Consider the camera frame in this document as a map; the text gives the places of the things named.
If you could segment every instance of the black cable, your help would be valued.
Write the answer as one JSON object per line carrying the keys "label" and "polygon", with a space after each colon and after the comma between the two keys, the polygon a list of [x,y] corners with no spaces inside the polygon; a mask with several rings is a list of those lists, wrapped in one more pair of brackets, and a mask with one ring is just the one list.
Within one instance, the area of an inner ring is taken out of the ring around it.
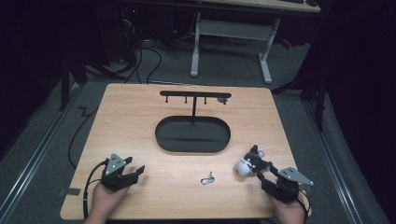
{"label": "black cable", "polygon": [[308,200],[308,209],[306,209],[304,203],[298,198],[298,196],[295,198],[296,202],[300,204],[300,206],[304,210],[304,223],[306,223],[306,220],[308,219],[308,213],[309,210],[311,209],[311,202],[309,201],[309,198],[306,196],[304,192],[300,190],[300,192],[305,196],[305,198]]}
{"label": "black cable", "polygon": [[214,39],[218,39],[219,40],[219,44],[217,46],[215,46],[214,48],[205,48],[202,44],[200,44],[200,48],[201,49],[207,49],[207,50],[215,50],[218,49],[219,47],[222,46],[223,42],[224,42],[224,38],[220,37],[220,36],[212,36]]}
{"label": "black cable", "polygon": [[146,50],[151,50],[152,52],[156,53],[160,57],[160,61],[158,62],[157,66],[155,66],[155,68],[148,74],[148,78],[147,78],[146,82],[147,82],[147,84],[149,84],[149,78],[155,72],[155,70],[157,70],[157,68],[160,66],[161,62],[163,61],[163,57],[157,50],[154,50],[154,49],[146,49]]}
{"label": "black cable", "polygon": [[87,122],[87,120],[88,120],[94,113],[96,113],[96,111],[98,110],[98,108],[96,108],[96,109],[94,109],[94,110],[92,111],[91,114],[86,115],[86,114],[85,114],[85,110],[86,110],[87,108],[86,108],[86,107],[81,107],[81,108],[84,109],[81,116],[82,116],[82,117],[86,117],[86,118],[84,119],[84,121],[82,121],[82,123],[79,125],[78,129],[76,130],[75,134],[73,135],[73,138],[72,138],[72,140],[70,141],[70,144],[69,144],[69,149],[67,150],[67,158],[69,159],[70,165],[72,165],[73,168],[74,168],[75,170],[77,169],[77,166],[72,162],[72,158],[71,158],[71,155],[70,155],[70,154],[71,154],[71,148],[72,148],[73,143],[74,143],[74,141],[75,141],[75,139],[76,139],[76,136],[77,136],[77,134],[79,133],[79,131],[81,130],[82,126],[83,126],[83,125],[85,124],[85,122]]}
{"label": "black cable", "polygon": [[[195,43],[195,41],[194,40],[190,40],[189,41],[189,38],[192,38],[193,37],[193,35],[192,36],[188,36],[188,37],[185,37],[185,38],[183,38],[183,39],[178,39],[178,40],[174,40],[174,44],[176,44],[176,45],[178,45],[178,46],[181,46],[181,47],[188,47],[188,46],[191,46],[191,45],[194,45],[194,43]],[[179,42],[188,42],[188,44],[180,44]]]}
{"label": "black cable", "polygon": [[95,180],[91,181],[90,184],[93,183],[93,182],[96,182],[96,181],[101,181],[101,180],[102,179],[95,179]]}
{"label": "black cable", "polygon": [[245,45],[250,44],[250,42],[257,42],[257,40],[249,39],[249,40],[244,41],[243,43],[238,43],[238,42],[235,42],[235,41],[224,39],[224,42],[228,43],[228,44],[237,45],[237,46],[245,46]]}
{"label": "black cable", "polygon": [[93,168],[93,170],[90,173],[90,176],[87,179],[87,183],[85,184],[85,189],[84,189],[84,195],[83,195],[83,198],[82,198],[82,209],[83,209],[83,212],[84,212],[84,220],[87,219],[87,217],[88,217],[88,186],[92,182],[94,182],[94,181],[91,182],[92,175],[100,166],[108,164],[108,161],[109,161],[109,159],[106,159],[105,161],[102,161],[99,164],[97,164]]}
{"label": "black cable", "polygon": [[134,74],[134,72],[136,72],[136,76],[137,76],[137,78],[139,79],[140,84],[142,84],[142,80],[141,80],[141,78],[140,78],[140,76],[139,76],[139,73],[137,72],[137,68],[138,68],[138,67],[140,66],[140,64],[142,63],[142,49],[141,49],[141,48],[139,48],[139,52],[140,52],[139,63],[134,67],[134,71],[132,71],[131,74],[130,74],[127,78],[125,78],[124,83],[127,83],[128,80],[129,80],[129,78],[131,78],[131,76]]}
{"label": "black cable", "polygon": [[190,38],[190,37],[194,36],[194,35],[191,35],[191,30],[194,27],[196,17],[197,17],[197,13],[195,12],[194,15],[192,16],[192,21],[191,21],[189,31],[185,35],[183,35],[181,38],[174,39],[174,43],[176,43],[178,40],[183,40],[183,39]]}

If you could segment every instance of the wooden table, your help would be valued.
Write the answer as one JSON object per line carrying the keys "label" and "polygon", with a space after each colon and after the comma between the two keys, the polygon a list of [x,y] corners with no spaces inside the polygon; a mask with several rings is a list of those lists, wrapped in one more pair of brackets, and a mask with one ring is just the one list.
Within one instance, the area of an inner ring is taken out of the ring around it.
{"label": "wooden table", "polygon": [[[160,91],[229,92],[227,105],[215,98],[207,104],[199,98],[197,116],[223,119],[231,129],[231,140],[216,154],[171,153],[160,148],[155,128],[168,116],[191,115],[192,99],[169,97]],[[266,161],[278,169],[295,167],[290,146],[276,110],[273,96],[265,88],[204,87],[110,84],[106,88],[92,130],[82,152],[70,188],[84,189],[95,165],[115,152],[134,160],[124,173],[146,165],[145,173],[132,185],[111,218],[263,218],[273,217],[273,206],[255,176],[240,177],[233,166],[253,145],[265,152]],[[92,179],[100,178],[99,169]],[[214,183],[201,184],[212,172]],[[275,180],[270,172],[267,178]],[[89,190],[89,205],[94,184]],[[82,191],[67,195],[61,211],[64,219],[83,219]]]}

